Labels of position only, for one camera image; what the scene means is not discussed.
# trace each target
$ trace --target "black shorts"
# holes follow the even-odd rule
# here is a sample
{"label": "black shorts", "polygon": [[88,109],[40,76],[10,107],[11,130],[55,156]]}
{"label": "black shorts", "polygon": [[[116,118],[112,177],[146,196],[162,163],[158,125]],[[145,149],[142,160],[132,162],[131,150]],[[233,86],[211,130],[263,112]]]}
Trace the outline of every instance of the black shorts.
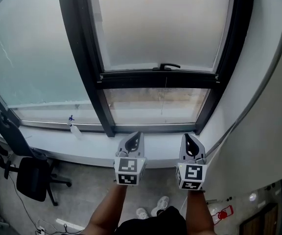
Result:
{"label": "black shorts", "polygon": [[147,219],[131,219],[125,221],[119,226],[116,235],[160,235],[177,234],[186,235],[186,221],[180,215],[179,211],[173,206],[168,207],[157,217]]}

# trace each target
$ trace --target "wall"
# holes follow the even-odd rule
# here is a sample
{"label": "wall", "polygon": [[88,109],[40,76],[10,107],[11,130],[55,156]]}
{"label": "wall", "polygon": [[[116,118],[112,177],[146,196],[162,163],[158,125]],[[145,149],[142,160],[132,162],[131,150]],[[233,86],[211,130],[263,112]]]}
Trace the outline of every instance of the wall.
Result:
{"label": "wall", "polygon": [[227,198],[282,179],[282,55],[256,104],[212,166],[208,198]]}
{"label": "wall", "polygon": [[233,125],[271,67],[282,33],[282,0],[254,0],[248,34],[229,84],[199,140],[205,150]]}

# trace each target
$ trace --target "red object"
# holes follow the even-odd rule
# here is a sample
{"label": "red object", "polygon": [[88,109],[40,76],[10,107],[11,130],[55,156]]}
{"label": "red object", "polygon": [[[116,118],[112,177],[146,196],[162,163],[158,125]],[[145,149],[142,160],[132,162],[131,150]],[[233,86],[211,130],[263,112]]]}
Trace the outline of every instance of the red object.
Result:
{"label": "red object", "polygon": [[212,215],[212,217],[215,217],[214,225],[218,224],[222,219],[225,219],[226,217],[229,217],[232,214],[234,214],[234,209],[231,205],[229,205],[221,211],[217,212],[216,214]]}

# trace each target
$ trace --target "fiducial marker cube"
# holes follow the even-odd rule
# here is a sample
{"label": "fiducial marker cube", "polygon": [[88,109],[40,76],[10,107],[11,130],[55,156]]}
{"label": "fiducial marker cube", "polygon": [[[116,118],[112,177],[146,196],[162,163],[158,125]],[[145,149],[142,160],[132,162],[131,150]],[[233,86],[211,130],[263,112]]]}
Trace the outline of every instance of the fiducial marker cube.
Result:
{"label": "fiducial marker cube", "polygon": [[207,168],[205,164],[177,163],[176,177],[179,189],[200,190]]}
{"label": "fiducial marker cube", "polygon": [[144,174],[146,158],[115,157],[115,174],[118,185],[137,186]]}

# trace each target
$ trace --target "person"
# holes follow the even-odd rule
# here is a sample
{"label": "person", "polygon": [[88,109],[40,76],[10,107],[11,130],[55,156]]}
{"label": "person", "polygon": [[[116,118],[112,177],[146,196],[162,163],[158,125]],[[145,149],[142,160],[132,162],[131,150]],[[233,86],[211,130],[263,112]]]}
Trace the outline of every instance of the person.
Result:
{"label": "person", "polygon": [[149,217],[144,208],[137,209],[138,219],[123,222],[119,227],[127,186],[113,185],[94,211],[82,235],[214,235],[214,223],[202,191],[188,191],[187,214],[184,219],[173,206],[167,207],[164,196]]}

